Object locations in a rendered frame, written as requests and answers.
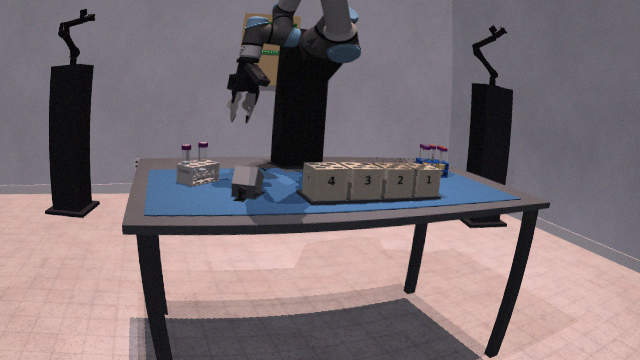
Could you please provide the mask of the blue bench mat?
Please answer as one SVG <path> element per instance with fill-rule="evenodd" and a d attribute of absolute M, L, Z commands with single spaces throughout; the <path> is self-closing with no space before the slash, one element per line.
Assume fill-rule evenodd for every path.
<path fill-rule="evenodd" d="M 246 199 L 244 202 L 233 201 L 238 197 L 231 196 L 234 168 L 220 169 L 219 181 L 193 187 L 176 181 L 177 169 L 149 170 L 144 216 L 321 214 L 521 200 L 448 171 L 452 175 L 441 177 L 439 200 L 311 205 L 296 193 L 302 190 L 303 172 L 283 172 L 279 168 L 259 170 L 264 175 L 263 193 L 256 199 L 242 198 Z"/>

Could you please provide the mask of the blue tube rack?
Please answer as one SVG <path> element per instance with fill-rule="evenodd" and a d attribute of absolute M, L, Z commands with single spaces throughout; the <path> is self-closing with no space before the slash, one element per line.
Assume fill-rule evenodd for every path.
<path fill-rule="evenodd" d="M 437 164 L 442 164 L 442 163 L 441 163 L 441 162 L 439 162 L 439 161 L 433 161 L 433 160 L 425 161 L 425 163 L 437 163 Z M 416 159 L 416 164 L 422 164 L 422 159 L 417 158 L 417 159 Z M 443 173 L 443 174 L 442 174 L 443 176 L 441 175 L 441 177 L 447 178 L 447 177 L 448 177 L 448 168 L 449 168 L 449 163 L 445 163 L 445 164 L 446 164 L 446 166 L 445 166 L 445 170 L 442 170 L 442 172 L 447 172 L 447 173 Z"/>

